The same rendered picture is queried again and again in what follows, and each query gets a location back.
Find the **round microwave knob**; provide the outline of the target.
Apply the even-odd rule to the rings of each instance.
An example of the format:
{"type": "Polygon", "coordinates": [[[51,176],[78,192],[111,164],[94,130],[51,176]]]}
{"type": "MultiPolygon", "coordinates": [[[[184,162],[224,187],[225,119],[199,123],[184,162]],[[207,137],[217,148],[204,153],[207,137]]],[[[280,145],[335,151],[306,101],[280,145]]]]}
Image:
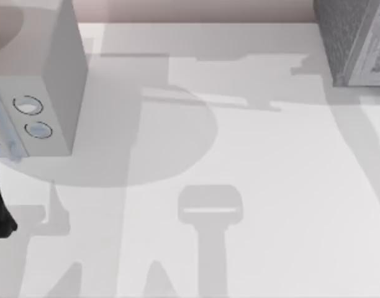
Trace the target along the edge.
{"type": "Polygon", "coordinates": [[[46,139],[53,135],[51,126],[41,121],[25,124],[24,129],[28,135],[37,139],[46,139]]]}
{"type": "Polygon", "coordinates": [[[25,115],[38,115],[43,111],[41,101],[29,95],[15,97],[12,104],[17,111],[25,115]]]}

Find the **pale microwave oven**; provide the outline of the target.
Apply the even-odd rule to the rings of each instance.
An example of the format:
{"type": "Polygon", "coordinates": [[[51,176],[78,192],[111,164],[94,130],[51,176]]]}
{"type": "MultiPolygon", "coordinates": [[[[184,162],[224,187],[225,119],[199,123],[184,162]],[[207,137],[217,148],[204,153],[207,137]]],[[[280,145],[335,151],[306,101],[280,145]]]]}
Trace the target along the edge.
{"type": "Polygon", "coordinates": [[[0,98],[26,156],[68,156],[75,142],[88,62],[73,0],[0,0],[0,98]],[[38,115],[12,100],[33,96],[38,115]],[[44,122],[53,135],[33,138],[25,124],[44,122]]]}

